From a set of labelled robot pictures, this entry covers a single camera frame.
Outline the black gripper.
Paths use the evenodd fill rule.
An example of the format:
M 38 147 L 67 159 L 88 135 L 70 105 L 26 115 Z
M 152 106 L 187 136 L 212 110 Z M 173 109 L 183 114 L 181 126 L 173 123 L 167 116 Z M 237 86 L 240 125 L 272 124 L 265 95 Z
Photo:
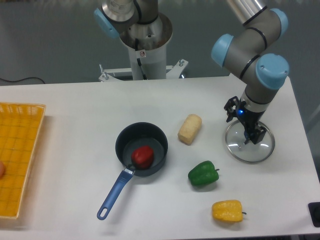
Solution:
M 246 108 L 240 108 L 240 100 L 237 96 L 230 98 L 224 105 L 224 110 L 226 111 L 226 122 L 229 123 L 234 118 L 238 119 L 244 127 L 244 144 L 247 145 L 252 142 L 254 145 L 260 143 L 265 134 L 266 128 L 258 124 L 258 121 L 265 113 L 250 111 Z

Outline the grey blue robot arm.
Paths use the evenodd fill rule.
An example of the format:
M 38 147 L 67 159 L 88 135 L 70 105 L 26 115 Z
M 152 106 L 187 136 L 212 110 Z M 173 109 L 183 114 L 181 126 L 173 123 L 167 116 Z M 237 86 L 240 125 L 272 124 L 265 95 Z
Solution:
M 228 100 L 224 109 L 228 121 L 238 119 L 242 124 L 246 142 L 258 144 L 267 132 L 259 120 L 290 71 L 282 56 L 265 50 L 286 32 L 288 18 L 261 0 L 230 0 L 228 5 L 244 31 L 236 37 L 222 35 L 212 47 L 211 58 L 245 83 L 242 96 Z M 173 26 L 159 12 L 156 0 L 107 0 L 93 15 L 107 36 L 126 46 L 134 80 L 169 76 L 167 44 Z

